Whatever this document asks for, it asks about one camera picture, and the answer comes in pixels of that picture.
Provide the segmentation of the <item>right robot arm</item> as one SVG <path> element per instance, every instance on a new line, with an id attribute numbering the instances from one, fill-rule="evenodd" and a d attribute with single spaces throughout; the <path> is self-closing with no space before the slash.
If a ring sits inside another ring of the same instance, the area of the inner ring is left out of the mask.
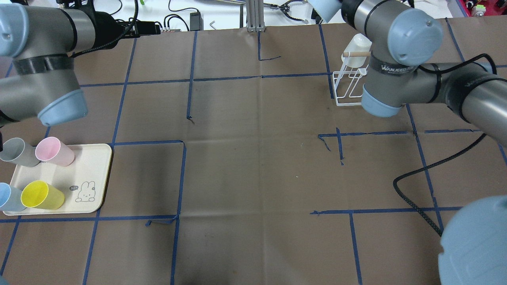
<path id="1" fill-rule="evenodd" d="M 506 79 L 488 54 L 463 63 L 432 63 L 442 45 L 438 21 L 396 0 L 341 0 L 343 20 L 372 42 L 362 107 L 371 115 L 391 117 L 402 105 L 444 103 L 463 121 L 482 130 L 462 151 L 393 181 L 394 190 L 440 235 L 438 270 L 442 285 L 505 285 L 506 202 L 486 197 L 464 206 L 440 229 L 398 183 L 455 159 L 489 136 L 506 146 Z"/>

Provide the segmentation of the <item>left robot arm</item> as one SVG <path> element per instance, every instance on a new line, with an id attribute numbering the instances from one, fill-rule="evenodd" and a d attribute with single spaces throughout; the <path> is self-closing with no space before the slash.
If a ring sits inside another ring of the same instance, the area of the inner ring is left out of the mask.
<path id="1" fill-rule="evenodd" d="M 1 125 L 38 118 L 54 126 L 85 117 L 88 107 L 74 59 L 110 50 L 124 38 L 161 34 L 153 21 L 138 20 L 138 1 L 128 21 L 96 11 L 92 0 L 58 0 L 58 7 L 1 4 L 1 56 L 16 76 L 1 79 Z"/>

